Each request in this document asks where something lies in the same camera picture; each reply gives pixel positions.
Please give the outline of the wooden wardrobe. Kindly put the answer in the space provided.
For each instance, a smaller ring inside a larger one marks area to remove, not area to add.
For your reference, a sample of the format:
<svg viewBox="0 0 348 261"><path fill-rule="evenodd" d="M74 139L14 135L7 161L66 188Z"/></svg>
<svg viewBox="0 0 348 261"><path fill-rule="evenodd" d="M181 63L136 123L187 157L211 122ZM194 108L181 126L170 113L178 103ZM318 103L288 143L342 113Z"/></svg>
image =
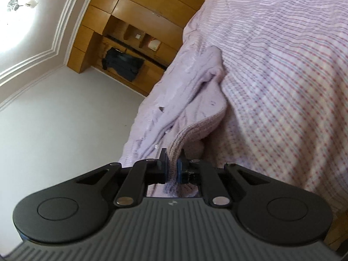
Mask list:
<svg viewBox="0 0 348 261"><path fill-rule="evenodd" d="M134 91L147 96L162 78L182 46L183 29L205 0L87 0L67 66L77 73L95 67ZM148 42L161 41L159 49ZM132 82L101 60L110 48L144 59Z"/></svg>

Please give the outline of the white orange container on shelf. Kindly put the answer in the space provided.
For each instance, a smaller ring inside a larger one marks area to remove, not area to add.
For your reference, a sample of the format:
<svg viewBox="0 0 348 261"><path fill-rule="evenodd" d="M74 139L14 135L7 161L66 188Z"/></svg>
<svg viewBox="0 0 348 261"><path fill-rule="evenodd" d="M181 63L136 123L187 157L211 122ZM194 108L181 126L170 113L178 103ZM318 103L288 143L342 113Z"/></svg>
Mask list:
<svg viewBox="0 0 348 261"><path fill-rule="evenodd" d="M147 47L148 49L156 52L159 49L160 45L161 41L157 40L156 38L153 38L148 42Z"/></svg>

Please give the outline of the pink checked bed sheet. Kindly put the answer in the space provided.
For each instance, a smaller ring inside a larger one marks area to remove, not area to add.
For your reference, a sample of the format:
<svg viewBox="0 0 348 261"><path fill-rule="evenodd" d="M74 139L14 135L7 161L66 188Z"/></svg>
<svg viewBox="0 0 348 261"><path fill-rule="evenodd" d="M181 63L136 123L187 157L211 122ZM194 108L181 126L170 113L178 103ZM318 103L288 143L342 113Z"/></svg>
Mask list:
<svg viewBox="0 0 348 261"><path fill-rule="evenodd" d="M205 0L185 28L221 50L228 108L204 158L347 209L347 0Z"/></svg>

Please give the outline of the black hanging garment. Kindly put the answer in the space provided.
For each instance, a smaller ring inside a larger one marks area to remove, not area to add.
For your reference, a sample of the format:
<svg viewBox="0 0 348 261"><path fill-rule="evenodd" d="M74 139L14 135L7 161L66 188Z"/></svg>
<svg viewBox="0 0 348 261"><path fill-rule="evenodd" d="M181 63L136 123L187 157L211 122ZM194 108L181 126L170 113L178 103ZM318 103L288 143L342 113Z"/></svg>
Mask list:
<svg viewBox="0 0 348 261"><path fill-rule="evenodd" d="M131 56L112 47L106 52L101 63L104 70L113 68L118 75L132 82L142 68L144 59Z"/></svg>

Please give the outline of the lilac knitted sweater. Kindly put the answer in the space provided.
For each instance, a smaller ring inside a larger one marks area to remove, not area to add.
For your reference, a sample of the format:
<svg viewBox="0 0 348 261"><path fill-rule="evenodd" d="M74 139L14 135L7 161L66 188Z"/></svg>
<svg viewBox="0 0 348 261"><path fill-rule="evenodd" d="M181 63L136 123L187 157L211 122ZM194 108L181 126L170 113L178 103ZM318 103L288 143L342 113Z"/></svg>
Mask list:
<svg viewBox="0 0 348 261"><path fill-rule="evenodd" d="M225 76L221 50L207 47L201 55L185 49L139 106L120 162L131 166L142 159L169 157L168 181L151 183L150 197L192 197L196 187L176 182L176 161L182 151L188 159L204 153L202 140L225 116L227 100L220 83Z"/></svg>

